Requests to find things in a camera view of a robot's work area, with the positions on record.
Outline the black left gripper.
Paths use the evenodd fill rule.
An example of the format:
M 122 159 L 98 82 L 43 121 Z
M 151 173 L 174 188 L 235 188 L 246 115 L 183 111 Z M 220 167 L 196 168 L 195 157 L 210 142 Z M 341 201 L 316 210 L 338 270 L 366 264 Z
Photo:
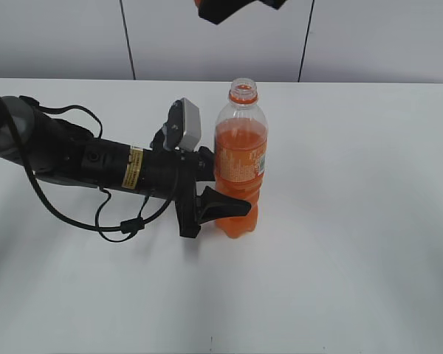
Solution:
M 197 151 L 165 148 L 166 129 L 160 128 L 142 161 L 142 192 L 175 203 L 179 235 L 197 237 L 201 223 L 247 216 L 251 203 L 205 187 L 197 195 L 196 183 L 213 181 L 214 153 L 205 146 Z

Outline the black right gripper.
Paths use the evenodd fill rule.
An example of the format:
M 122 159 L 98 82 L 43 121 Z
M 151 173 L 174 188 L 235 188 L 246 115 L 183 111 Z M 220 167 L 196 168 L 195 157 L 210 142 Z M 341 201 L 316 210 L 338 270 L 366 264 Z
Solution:
M 198 1 L 198 15 L 211 24 L 218 25 L 252 3 L 279 10 L 286 0 L 201 0 Z

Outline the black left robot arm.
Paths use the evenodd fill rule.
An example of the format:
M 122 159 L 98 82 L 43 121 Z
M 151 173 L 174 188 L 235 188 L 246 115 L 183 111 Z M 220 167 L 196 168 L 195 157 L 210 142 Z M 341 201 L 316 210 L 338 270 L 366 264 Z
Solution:
M 0 158 L 24 168 L 41 203 L 52 204 L 41 182 L 158 198 L 174 205 L 182 237 L 195 238 L 203 223 L 244 217 L 252 206 L 200 182 L 214 181 L 213 152 L 200 145 L 199 109 L 175 101 L 147 149 L 104 139 L 62 119 L 65 108 L 42 106 L 26 96 L 0 96 Z

